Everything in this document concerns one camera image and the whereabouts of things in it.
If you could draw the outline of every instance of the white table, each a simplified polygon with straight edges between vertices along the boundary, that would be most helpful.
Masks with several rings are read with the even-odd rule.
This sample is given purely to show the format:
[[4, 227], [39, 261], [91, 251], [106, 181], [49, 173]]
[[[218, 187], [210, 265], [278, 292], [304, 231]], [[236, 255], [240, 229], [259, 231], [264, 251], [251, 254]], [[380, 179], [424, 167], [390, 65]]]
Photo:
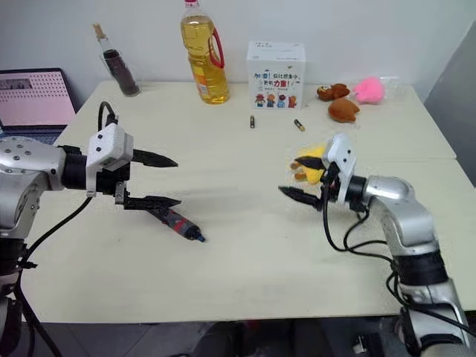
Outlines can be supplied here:
[[[102, 83], [60, 143], [86, 147], [96, 130], [98, 103], [110, 100], [136, 148], [180, 165], [134, 164], [132, 195], [182, 199], [176, 210], [197, 223], [208, 241], [187, 241], [149, 214], [124, 211], [112, 197], [99, 195], [33, 256], [39, 267], [24, 275], [33, 308], [42, 321], [89, 323], [396, 313], [397, 302], [384, 288], [386, 264], [334, 252], [321, 215], [277, 189], [292, 183], [288, 164], [299, 148], [343, 130], [355, 142], [356, 173], [400, 176], [414, 185], [435, 216], [463, 307], [476, 309], [468, 270], [476, 249], [476, 192], [413, 89], [404, 90], [406, 111], [365, 106], [356, 126], [333, 123], [326, 106], [311, 101], [302, 112], [254, 112], [257, 127], [251, 130], [243, 85], [231, 86], [233, 97], [225, 105], [210, 107], [197, 100], [190, 83], [156, 83], [136, 98], [121, 97], [114, 83]], [[388, 120], [393, 135], [384, 140], [385, 126], [377, 119], [388, 117], [395, 119]], [[294, 118], [306, 126], [304, 133]], [[402, 144], [395, 134], [405, 132], [405, 145], [396, 150]], [[422, 147], [417, 138], [423, 138]], [[385, 141], [387, 146], [378, 144]], [[82, 200], [80, 191], [46, 193], [30, 237]], [[355, 217], [335, 206], [329, 214], [340, 241]], [[382, 238], [377, 222], [356, 232], [356, 241], [364, 237]]]

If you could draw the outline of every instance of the laptop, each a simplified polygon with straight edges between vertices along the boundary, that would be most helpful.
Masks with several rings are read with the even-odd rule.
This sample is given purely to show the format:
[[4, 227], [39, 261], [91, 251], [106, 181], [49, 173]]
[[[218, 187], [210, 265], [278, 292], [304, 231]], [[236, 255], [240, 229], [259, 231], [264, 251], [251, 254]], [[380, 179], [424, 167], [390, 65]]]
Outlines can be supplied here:
[[60, 68], [0, 71], [0, 138], [27, 136], [53, 144], [76, 112]]

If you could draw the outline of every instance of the wall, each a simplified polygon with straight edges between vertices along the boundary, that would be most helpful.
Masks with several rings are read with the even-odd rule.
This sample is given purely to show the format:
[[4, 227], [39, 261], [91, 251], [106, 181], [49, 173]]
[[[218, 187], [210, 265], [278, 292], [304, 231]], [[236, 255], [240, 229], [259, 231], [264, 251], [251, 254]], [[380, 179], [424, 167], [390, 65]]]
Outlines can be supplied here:
[[476, 23], [454, 52], [425, 102], [426, 109], [476, 185]]
[[[397, 76], [425, 99], [476, 14], [474, 0], [203, 0], [228, 78], [246, 81], [248, 40], [304, 42], [308, 83]], [[59, 66], [81, 100], [107, 73], [92, 22], [151, 80], [191, 80], [182, 0], [0, 0], [0, 69]]]

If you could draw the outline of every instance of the yellow stuffed toy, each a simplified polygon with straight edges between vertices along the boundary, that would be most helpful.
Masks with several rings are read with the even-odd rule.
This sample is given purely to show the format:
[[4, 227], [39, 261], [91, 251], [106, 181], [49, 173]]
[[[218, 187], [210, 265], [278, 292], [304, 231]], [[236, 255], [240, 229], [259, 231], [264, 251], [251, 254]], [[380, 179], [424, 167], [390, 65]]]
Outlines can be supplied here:
[[[306, 149], [300, 153], [299, 157], [311, 156], [313, 158], [322, 158], [322, 155], [326, 151], [326, 147], [316, 147], [314, 149]], [[307, 180], [310, 184], [318, 184], [321, 181], [321, 176], [324, 174], [324, 170], [314, 170], [304, 167], [297, 161], [291, 163], [291, 169], [298, 170], [295, 173], [295, 179], [298, 181]]]

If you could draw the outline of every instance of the white box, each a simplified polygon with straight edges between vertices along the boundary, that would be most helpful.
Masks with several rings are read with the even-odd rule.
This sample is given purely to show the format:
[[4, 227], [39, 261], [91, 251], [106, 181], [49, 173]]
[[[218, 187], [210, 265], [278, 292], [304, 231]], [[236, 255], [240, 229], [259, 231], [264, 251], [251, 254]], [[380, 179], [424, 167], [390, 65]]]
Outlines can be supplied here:
[[302, 43], [250, 41], [247, 63], [252, 108], [301, 108], [306, 70]]

